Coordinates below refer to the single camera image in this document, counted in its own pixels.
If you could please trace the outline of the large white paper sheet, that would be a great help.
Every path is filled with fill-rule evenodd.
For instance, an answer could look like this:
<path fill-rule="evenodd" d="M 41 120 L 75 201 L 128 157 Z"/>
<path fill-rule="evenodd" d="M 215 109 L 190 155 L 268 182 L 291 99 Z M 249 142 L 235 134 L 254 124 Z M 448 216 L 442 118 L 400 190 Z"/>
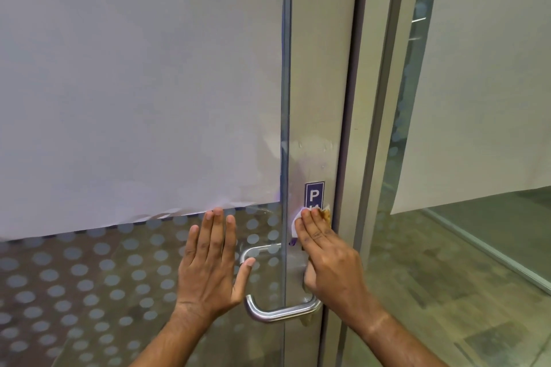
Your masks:
<path fill-rule="evenodd" d="M 0 240 L 278 202 L 284 0 L 0 0 Z"/>

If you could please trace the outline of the white stained cleaning cloth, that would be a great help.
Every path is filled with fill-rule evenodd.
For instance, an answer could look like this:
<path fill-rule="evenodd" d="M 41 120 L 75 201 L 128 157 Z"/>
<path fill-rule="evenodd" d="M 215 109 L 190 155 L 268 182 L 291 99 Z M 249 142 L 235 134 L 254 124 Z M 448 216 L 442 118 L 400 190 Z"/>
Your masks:
<path fill-rule="evenodd" d="M 322 217 L 331 226 L 330 208 L 325 207 L 321 210 L 322 210 Z M 299 215 L 300 213 L 298 213 L 297 217 L 293 221 L 293 229 L 298 242 L 299 242 Z M 319 297 L 319 294 L 320 294 L 321 283 L 322 283 L 322 280 L 324 279 L 323 275 L 328 270 L 328 263 L 329 263 L 329 252 L 324 257 L 318 260 L 311 260 L 308 256 L 307 267 L 304 274 L 304 283 L 307 290 L 312 292 L 317 297 Z"/>

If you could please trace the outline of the person's left hand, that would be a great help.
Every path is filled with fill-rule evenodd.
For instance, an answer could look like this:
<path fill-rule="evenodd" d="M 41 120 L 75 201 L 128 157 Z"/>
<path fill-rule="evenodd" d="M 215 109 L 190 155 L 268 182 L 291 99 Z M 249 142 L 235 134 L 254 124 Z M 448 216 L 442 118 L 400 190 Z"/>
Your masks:
<path fill-rule="evenodd" d="M 176 304 L 204 305 L 215 320 L 240 303 L 232 303 L 232 287 L 238 274 L 235 272 L 236 220 L 232 215 L 225 216 L 222 258 L 212 261 L 213 213 L 213 210 L 206 211 L 199 225 L 194 260 L 189 266 L 183 265 L 183 259 L 180 263 Z"/>

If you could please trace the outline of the glass side panel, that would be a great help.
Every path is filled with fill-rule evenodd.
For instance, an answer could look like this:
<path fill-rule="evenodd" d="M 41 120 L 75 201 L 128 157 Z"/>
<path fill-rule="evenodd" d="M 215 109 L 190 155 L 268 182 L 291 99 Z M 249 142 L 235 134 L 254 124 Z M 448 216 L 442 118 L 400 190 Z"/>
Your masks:
<path fill-rule="evenodd" d="M 551 367 L 551 186 L 391 212 L 433 4 L 407 12 L 368 286 L 450 367 Z"/>

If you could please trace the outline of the grey metal door frame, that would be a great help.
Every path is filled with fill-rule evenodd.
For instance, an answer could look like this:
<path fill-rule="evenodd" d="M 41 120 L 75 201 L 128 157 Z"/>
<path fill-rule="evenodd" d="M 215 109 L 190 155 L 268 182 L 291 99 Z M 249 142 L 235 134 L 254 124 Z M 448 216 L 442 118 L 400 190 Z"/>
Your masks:
<path fill-rule="evenodd" d="M 415 0 L 293 0 L 286 216 L 325 182 L 366 277 Z"/>

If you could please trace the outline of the person's right hand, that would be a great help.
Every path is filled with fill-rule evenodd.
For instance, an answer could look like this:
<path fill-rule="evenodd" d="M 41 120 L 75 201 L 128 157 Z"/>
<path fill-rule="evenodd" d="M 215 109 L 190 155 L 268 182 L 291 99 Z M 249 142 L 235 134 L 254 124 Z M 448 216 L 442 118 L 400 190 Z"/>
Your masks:
<path fill-rule="evenodd" d="M 329 251 L 328 270 L 323 276 L 319 297 L 315 297 L 338 317 L 348 307 L 362 305 L 364 301 L 377 301 L 364 281 L 358 252 L 342 239 L 341 245 Z"/>

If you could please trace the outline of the person's right forearm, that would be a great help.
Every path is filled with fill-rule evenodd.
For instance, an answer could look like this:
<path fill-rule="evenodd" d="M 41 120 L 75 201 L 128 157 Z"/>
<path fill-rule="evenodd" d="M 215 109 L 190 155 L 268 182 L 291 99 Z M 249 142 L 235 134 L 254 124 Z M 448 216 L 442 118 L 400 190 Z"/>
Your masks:
<path fill-rule="evenodd" d="M 450 367 L 377 301 L 348 307 L 339 315 L 382 367 Z"/>

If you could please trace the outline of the person's left forearm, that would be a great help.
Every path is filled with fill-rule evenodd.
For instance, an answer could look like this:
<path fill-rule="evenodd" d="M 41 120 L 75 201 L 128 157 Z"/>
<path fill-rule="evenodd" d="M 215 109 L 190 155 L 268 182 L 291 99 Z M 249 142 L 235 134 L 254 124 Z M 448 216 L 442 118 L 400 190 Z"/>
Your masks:
<path fill-rule="evenodd" d="M 204 305 L 177 303 L 169 321 L 129 367 L 185 367 L 213 321 Z"/>

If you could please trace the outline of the glass door with dot pattern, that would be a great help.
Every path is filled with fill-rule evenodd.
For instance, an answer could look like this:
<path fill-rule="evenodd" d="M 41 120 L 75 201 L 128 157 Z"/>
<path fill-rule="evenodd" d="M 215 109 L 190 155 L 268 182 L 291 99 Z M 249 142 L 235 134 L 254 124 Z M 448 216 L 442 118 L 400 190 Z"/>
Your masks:
<path fill-rule="evenodd" d="M 223 208 L 237 222 L 235 272 L 255 257 L 247 293 L 265 311 L 311 299 L 306 256 L 286 216 L 293 0 L 284 0 L 280 199 Z M 299 205 L 298 212 L 304 204 Z M 204 212 L 0 240 L 0 367 L 127 367 L 168 322 L 189 230 Z M 317 367 L 323 311 L 262 323 L 243 304 L 214 322 L 189 367 Z"/>

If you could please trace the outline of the blue rectangular door sticker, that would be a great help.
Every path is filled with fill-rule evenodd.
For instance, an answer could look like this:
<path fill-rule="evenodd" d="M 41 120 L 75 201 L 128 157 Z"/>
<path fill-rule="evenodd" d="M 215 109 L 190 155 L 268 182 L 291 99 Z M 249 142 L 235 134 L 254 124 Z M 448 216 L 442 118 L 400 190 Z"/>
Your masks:
<path fill-rule="evenodd" d="M 309 182 L 304 188 L 304 207 L 323 209 L 325 181 Z"/>

